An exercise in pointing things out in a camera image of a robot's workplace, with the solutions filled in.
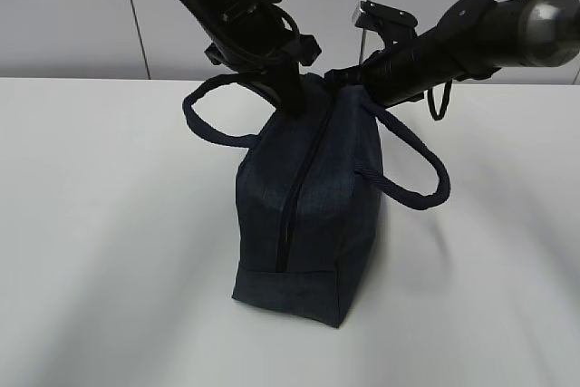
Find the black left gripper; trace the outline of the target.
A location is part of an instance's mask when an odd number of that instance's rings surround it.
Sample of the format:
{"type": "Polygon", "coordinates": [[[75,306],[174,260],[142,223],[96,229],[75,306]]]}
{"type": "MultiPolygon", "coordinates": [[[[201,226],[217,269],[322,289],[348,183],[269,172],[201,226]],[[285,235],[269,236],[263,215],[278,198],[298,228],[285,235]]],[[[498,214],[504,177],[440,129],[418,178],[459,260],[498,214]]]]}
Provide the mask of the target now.
{"type": "Polygon", "coordinates": [[[276,109],[299,116],[305,111],[306,98],[297,64],[312,65],[322,49],[312,34],[302,34],[297,23],[283,19],[273,27],[253,27],[241,34],[226,32],[217,23],[204,23],[203,30],[212,43],[205,50],[215,65],[232,71],[265,70],[246,75],[246,87],[276,109]]]}

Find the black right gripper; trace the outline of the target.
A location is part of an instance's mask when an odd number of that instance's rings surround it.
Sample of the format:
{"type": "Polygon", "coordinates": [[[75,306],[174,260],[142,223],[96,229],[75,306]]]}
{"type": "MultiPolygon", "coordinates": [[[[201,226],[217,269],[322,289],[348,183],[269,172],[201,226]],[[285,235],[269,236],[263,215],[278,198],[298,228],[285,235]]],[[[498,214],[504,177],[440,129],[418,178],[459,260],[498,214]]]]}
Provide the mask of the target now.
{"type": "Polygon", "coordinates": [[[368,90],[380,90],[382,79],[375,72],[384,62],[385,57],[381,53],[373,53],[368,59],[360,64],[343,68],[332,69],[324,74],[324,80],[333,87],[346,85],[363,85],[368,90]]]}

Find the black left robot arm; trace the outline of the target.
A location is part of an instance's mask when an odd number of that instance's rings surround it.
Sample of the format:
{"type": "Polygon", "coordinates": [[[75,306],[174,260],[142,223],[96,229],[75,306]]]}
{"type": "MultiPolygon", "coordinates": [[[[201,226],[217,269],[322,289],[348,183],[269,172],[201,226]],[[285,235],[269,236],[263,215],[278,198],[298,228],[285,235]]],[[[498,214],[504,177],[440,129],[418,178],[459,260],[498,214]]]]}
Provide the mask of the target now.
{"type": "Polygon", "coordinates": [[[179,0],[211,39],[207,58],[223,64],[271,95],[289,114],[305,109],[299,69],[314,63],[322,50],[302,34],[283,0],[179,0]]]}

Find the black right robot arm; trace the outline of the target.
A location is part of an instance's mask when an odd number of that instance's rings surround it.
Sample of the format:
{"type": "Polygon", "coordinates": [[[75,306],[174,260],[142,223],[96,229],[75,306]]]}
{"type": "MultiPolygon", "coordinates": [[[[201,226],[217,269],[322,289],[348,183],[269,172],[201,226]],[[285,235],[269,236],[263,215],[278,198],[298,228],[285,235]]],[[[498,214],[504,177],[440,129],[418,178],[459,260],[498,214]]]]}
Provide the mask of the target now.
{"type": "Polygon", "coordinates": [[[353,24],[377,33],[383,49],[325,78],[339,87],[361,85],[385,108],[425,99],[436,120],[453,82],[486,80],[503,68],[556,68],[579,54],[579,0],[459,0],[423,34],[411,13],[361,1],[353,24]],[[435,108],[438,85],[444,93],[435,108]]]}

